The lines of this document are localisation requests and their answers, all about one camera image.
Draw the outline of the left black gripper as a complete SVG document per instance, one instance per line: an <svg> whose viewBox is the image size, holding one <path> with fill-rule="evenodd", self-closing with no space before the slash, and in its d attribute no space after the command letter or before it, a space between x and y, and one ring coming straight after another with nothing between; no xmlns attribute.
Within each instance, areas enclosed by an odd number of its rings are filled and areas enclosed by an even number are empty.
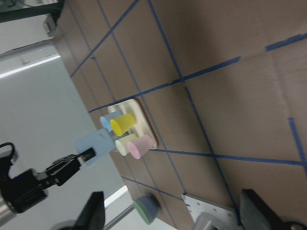
<svg viewBox="0 0 307 230"><path fill-rule="evenodd" d="M79 171L81 164L78 158L82 162L87 162L95 156L95 150L89 148L79 155L71 154L60 158L45 170L46 180L51 186L62 186ZM48 196L34 169L29 169L14 178L2 176L0 178L0 192L15 213L24 213Z"/></svg>

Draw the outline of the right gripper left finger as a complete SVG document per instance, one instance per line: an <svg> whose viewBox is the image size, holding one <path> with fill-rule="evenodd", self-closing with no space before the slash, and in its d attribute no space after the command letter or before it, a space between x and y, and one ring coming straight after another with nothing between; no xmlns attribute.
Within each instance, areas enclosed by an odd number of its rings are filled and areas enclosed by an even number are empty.
<svg viewBox="0 0 307 230"><path fill-rule="evenodd" d="M106 221L104 192L93 192L75 224L73 230L102 230Z"/></svg>

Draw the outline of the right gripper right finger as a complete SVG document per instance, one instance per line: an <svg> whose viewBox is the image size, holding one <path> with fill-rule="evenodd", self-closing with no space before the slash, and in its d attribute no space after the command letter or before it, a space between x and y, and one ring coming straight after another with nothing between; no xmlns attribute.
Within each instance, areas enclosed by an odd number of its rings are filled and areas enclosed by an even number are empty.
<svg viewBox="0 0 307 230"><path fill-rule="evenodd" d="M241 222L246 230L285 230L284 222L252 189L241 191Z"/></svg>

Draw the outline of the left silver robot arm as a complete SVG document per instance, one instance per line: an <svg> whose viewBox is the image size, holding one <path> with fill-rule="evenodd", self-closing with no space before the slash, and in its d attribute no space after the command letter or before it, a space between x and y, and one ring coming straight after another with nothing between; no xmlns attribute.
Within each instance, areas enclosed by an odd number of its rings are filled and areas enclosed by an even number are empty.
<svg viewBox="0 0 307 230"><path fill-rule="evenodd" d="M93 148L79 154L71 154L54 161L42 172L30 168L25 172L10 177L10 168L18 159L15 146L10 143L1 144L1 148L10 146L11 150L0 154L0 225L11 221L18 214L24 213L47 198L47 189L62 186L81 167L96 156Z"/></svg>

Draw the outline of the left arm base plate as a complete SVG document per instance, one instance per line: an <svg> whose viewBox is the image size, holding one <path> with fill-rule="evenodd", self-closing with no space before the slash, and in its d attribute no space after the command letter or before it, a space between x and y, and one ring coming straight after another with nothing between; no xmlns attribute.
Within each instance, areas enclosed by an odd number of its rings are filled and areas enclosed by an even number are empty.
<svg viewBox="0 0 307 230"><path fill-rule="evenodd" d="M243 229L233 208L188 193L182 198L193 219L193 230Z"/></svg>

